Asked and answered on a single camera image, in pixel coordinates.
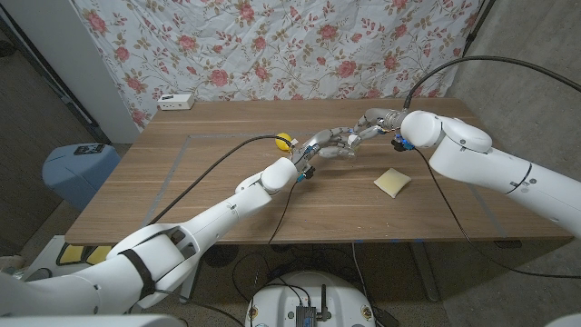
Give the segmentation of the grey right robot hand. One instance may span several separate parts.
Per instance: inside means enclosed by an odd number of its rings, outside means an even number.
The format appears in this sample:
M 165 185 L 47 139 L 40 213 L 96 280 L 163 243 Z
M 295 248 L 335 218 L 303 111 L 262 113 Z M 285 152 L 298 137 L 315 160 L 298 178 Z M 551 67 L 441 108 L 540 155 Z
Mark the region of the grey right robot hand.
M 408 115 L 406 111 L 394 109 L 371 108 L 357 121 L 348 136 L 348 145 L 356 147 L 363 141 L 380 134 L 397 131 Z

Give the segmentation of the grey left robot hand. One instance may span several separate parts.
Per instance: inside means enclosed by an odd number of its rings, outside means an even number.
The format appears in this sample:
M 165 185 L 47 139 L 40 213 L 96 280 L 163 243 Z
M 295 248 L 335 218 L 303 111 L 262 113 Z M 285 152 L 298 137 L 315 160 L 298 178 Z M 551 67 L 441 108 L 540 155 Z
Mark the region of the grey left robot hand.
M 354 159 L 356 151 L 348 145 L 348 136 L 352 131 L 349 127 L 324 129 L 314 134 L 308 141 L 294 150 L 291 161 L 298 172 L 305 171 L 310 160 L 315 156 L 325 159 L 349 158 Z

